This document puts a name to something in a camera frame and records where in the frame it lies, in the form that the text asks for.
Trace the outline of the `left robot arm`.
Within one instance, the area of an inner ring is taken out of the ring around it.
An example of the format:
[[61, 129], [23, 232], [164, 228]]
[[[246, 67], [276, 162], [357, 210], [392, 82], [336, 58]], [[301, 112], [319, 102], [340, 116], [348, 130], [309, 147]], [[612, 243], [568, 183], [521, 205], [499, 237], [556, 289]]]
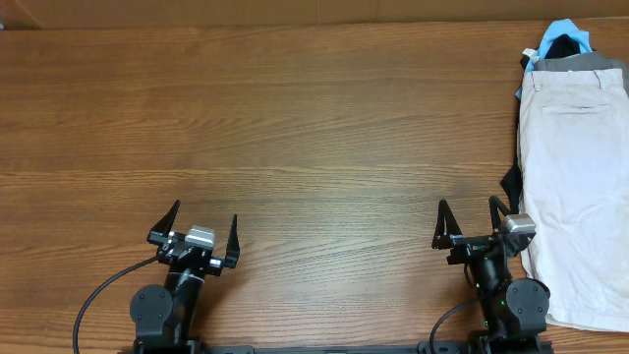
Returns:
[[232, 217], [226, 254], [217, 258], [212, 229], [194, 225], [185, 233], [173, 230], [180, 204], [175, 202], [147, 235], [147, 242], [157, 247], [155, 260], [167, 265], [168, 272], [163, 284], [145, 286], [131, 300], [135, 353], [205, 353], [207, 345], [191, 336], [201, 288], [208, 275], [236, 267], [240, 258], [237, 216]]

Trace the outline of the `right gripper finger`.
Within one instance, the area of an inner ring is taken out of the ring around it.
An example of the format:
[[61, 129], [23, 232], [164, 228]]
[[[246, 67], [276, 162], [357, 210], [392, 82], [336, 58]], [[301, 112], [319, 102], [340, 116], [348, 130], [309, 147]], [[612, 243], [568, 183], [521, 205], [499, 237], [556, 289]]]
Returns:
[[505, 228], [503, 222], [511, 214], [511, 210], [498, 196], [491, 196], [488, 199], [488, 206], [492, 229], [494, 231], [503, 231]]
[[437, 222], [431, 247], [438, 250], [450, 249], [455, 247], [462, 238], [463, 233], [447, 200], [441, 200], [438, 204]]

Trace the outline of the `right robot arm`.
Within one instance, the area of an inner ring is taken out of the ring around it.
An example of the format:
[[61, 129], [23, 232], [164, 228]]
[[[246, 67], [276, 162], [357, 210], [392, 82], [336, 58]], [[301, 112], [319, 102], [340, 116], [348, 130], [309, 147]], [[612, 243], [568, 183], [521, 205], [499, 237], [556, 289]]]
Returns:
[[515, 279], [508, 262], [525, 251], [536, 236], [536, 224], [526, 214], [510, 212], [496, 196], [488, 200], [492, 233], [466, 237], [446, 200], [438, 204], [431, 246], [448, 250], [451, 266], [462, 265], [476, 297], [446, 312], [431, 329], [429, 351], [439, 353], [435, 340], [440, 326], [451, 316], [476, 304], [481, 306], [485, 328], [469, 333], [466, 341], [452, 348], [459, 353], [527, 354], [551, 353], [552, 344], [540, 339], [546, 331], [549, 288], [532, 278]]

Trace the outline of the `beige shorts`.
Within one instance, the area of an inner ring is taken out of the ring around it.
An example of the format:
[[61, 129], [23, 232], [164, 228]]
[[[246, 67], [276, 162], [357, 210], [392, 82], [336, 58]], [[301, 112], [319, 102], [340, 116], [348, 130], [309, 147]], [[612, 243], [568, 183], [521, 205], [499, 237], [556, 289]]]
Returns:
[[533, 71], [522, 83], [522, 256], [554, 325], [628, 329], [628, 94], [621, 70]]

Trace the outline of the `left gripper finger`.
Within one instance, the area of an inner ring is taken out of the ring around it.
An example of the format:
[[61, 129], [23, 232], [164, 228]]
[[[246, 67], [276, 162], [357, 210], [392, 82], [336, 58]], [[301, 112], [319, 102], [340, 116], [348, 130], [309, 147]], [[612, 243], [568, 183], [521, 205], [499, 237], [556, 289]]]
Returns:
[[230, 233], [226, 245], [224, 267], [235, 268], [240, 258], [240, 243], [238, 239], [238, 215], [234, 214], [230, 226]]
[[153, 225], [146, 238], [149, 244], [161, 246], [168, 242], [180, 205], [181, 201], [177, 200], [168, 212]]

